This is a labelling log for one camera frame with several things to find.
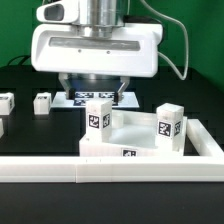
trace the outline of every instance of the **black platform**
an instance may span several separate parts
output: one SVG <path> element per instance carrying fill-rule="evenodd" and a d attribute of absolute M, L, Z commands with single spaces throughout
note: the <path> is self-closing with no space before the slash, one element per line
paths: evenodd
<path fill-rule="evenodd" d="M 78 156 L 85 134 L 84 109 L 54 109 L 33 114 L 38 92 L 54 96 L 62 87 L 56 73 L 30 66 L 0 68 L 0 93 L 13 92 L 16 106 L 3 118 L 0 156 Z M 114 91 L 118 79 L 74 80 L 77 90 Z M 180 81 L 170 68 L 152 78 L 132 78 L 140 108 L 155 113 L 163 103 L 182 105 L 199 119 L 224 150 L 224 93 L 190 69 Z M 185 155 L 196 155 L 187 139 Z M 0 184 L 2 223 L 223 223 L 223 183 Z"/>

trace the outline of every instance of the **white cube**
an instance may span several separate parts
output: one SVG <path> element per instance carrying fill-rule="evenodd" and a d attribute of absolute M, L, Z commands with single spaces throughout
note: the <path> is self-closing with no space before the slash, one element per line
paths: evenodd
<path fill-rule="evenodd" d="M 9 115 L 15 107 L 15 99 L 13 93 L 0 94 L 0 115 Z"/>
<path fill-rule="evenodd" d="M 0 119 L 0 138 L 2 137 L 3 134 L 4 134 L 3 122 L 2 119 Z"/>
<path fill-rule="evenodd" d="M 35 115 L 47 115 L 51 109 L 51 93 L 38 93 L 34 105 Z"/>
<path fill-rule="evenodd" d="M 156 146 L 178 151 L 181 142 L 184 107 L 163 104 L 157 108 Z"/>
<path fill-rule="evenodd" d="M 106 142 L 112 132 L 112 100 L 92 99 L 86 102 L 86 137 Z"/>

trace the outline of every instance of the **green wall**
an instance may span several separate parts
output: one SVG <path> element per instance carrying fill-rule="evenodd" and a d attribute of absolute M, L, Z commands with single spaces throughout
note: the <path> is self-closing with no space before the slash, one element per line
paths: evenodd
<path fill-rule="evenodd" d="M 190 66 L 224 91 L 224 1 L 147 0 L 158 11 L 182 21 L 189 32 Z M 30 54 L 31 38 L 37 26 L 36 8 L 42 0 L 1 0 L 0 66 L 13 57 Z M 138 0 L 131 0 L 131 14 L 151 15 Z M 184 65 L 181 30 L 162 20 L 166 28 L 160 51 L 177 65 Z"/>

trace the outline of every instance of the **cable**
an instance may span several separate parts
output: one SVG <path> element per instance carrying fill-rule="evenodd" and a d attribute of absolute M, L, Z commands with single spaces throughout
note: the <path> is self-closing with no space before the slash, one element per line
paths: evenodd
<path fill-rule="evenodd" d="M 128 0 L 127 15 L 129 15 L 129 14 L 130 14 L 130 6 L 131 6 L 131 0 Z"/>
<path fill-rule="evenodd" d="M 181 23 L 180 21 L 171 18 L 169 16 L 166 16 L 158 11 L 156 11 L 155 9 L 153 9 L 151 6 L 149 6 L 148 3 L 145 2 L 145 0 L 140 0 L 140 2 L 152 13 L 154 13 L 155 15 L 167 20 L 167 21 L 171 21 L 175 24 L 177 24 L 178 26 L 180 26 L 180 28 L 183 30 L 184 33 L 184 39 L 185 39 L 185 66 L 184 66 L 184 73 L 181 74 L 180 71 L 177 69 L 176 65 L 164 54 L 162 54 L 161 52 L 158 52 L 158 55 L 164 59 L 171 67 L 172 69 L 175 71 L 175 73 L 177 74 L 177 76 L 181 79 L 181 80 L 185 80 L 187 77 L 187 72 L 188 72 L 188 64 L 189 64 L 189 40 L 188 40 L 188 33 L 187 33 L 187 29 L 185 28 L 184 24 Z"/>
<path fill-rule="evenodd" d="M 27 59 L 30 58 L 30 55 L 20 55 L 20 56 L 17 56 L 15 58 L 12 58 L 8 63 L 7 63 L 7 66 L 9 66 L 13 61 L 15 61 L 16 59 L 18 58 L 22 58 L 21 61 L 19 62 L 19 65 L 22 65 Z"/>

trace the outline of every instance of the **white plastic frame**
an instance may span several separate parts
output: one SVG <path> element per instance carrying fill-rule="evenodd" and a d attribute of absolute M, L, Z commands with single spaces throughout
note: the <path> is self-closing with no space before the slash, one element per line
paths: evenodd
<path fill-rule="evenodd" d="M 224 181 L 224 153 L 198 120 L 187 135 L 200 156 L 0 157 L 0 182 Z"/>

